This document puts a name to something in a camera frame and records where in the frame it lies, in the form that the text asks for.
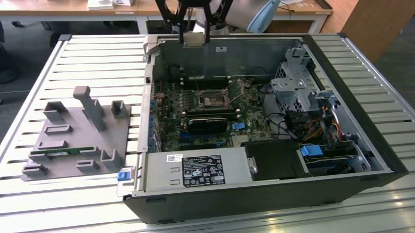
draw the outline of wooden desk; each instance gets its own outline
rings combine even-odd
[[[100,11],[88,11],[87,2],[88,0],[0,0],[0,21],[134,20],[140,34],[148,34],[147,21],[163,20],[155,0],[136,0],[132,6],[115,6],[114,9]],[[167,4],[175,11],[178,1],[167,0]],[[325,10],[315,0],[291,4],[290,10],[291,12],[279,8],[274,20],[309,21],[310,33],[321,32],[327,16],[333,14],[333,10]]]
[[[88,0],[0,0],[0,21],[118,21],[136,20],[139,0],[132,6],[88,11]]]
[[[166,0],[167,6],[172,12],[176,11],[178,1]],[[315,0],[306,0],[305,3],[289,5],[289,12],[285,9],[278,9],[274,20],[278,21],[311,21],[310,33],[319,33],[326,22],[326,18],[333,14],[333,10],[325,10]],[[138,16],[138,25],[140,34],[148,34],[147,21],[151,20],[163,20],[163,17],[159,12],[159,8],[155,0],[139,0],[139,16]]]
[[[327,0],[335,13],[322,33],[343,32],[374,62],[415,14],[415,0]]]

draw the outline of floor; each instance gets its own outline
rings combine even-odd
[[[46,31],[40,23],[22,22],[23,28],[15,28],[11,22],[4,22],[4,47],[22,69],[19,79],[8,84],[0,84],[0,93],[31,90],[38,75],[42,72],[52,48],[48,46],[51,31]],[[75,22],[71,24],[74,34],[135,34],[135,24],[127,28],[107,27],[103,22]],[[160,25],[154,25],[154,33],[170,33]],[[403,33],[395,39],[390,48],[375,63],[377,68],[387,77],[410,104],[415,106],[415,18],[410,21]],[[0,94],[0,141],[12,124],[28,92]]]

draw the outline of desk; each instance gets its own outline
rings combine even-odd
[[[411,173],[391,184],[365,190],[338,204],[239,216],[146,225],[116,196],[116,174],[23,182],[22,169],[36,143],[48,101],[67,107],[78,85],[91,87],[102,105],[132,104],[126,166],[138,159],[143,35],[83,35],[59,41],[0,144],[2,232],[405,232],[415,219],[415,133],[402,127],[414,110],[349,39],[314,35],[363,109]],[[321,73],[325,87],[330,88]]]
[[[88,11],[88,0],[0,0],[0,21],[128,21],[136,20],[139,0],[132,6]]]
[[[163,20],[155,0],[136,0],[132,6],[88,11],[87,0],[0,0],[0,21],[128,21],[138,22],[140,34],[148,34],[147,21]],[[325,10],[315,0],[291,4],[290,12],[278,9],[274,20],[313,21],[309,32],[319,33],[333,10]],[[178,1],[167,0],[171,11]]]
[[[346,33],[374,62],[415,14],[414,0],[327,0],[335,13],[322,33]]]
[[[175,12],[178,1],[166,0],[166,2],[170,10]],[[315,0],[306,0],[303,4],[291,4],[290,10],[295,11],[291,12],[291,15],[287,10],[279,8],[273,20],[313,21],[309,33],[321,32],[327,16],[333,14],[333,10],[325,10]],[[148,34],[147,21],[163,20],[155,0],[139,0],[138,14],[139,32],[140,34]]]

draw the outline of white label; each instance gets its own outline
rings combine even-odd
[[[134,15],[132,11],[116,11],[115,12],[118,15]]]
[[[168,154],[167,162],[182,162],[183,154]]]
[[[226,52],[228,47],[216,47],[216,52]]]

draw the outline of table leg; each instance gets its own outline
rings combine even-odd
[[[148,21],[148,17],[147,16],[138,16],[136,17],[139,33],[142,35],[147,35],[148,34],[147,21]]]
[[[325,25],[327,19],[327,15],[319,15],[317,16],[317,19],[313,21],[309,33],[310,34],[317,34],[321,33],[322,27]]]

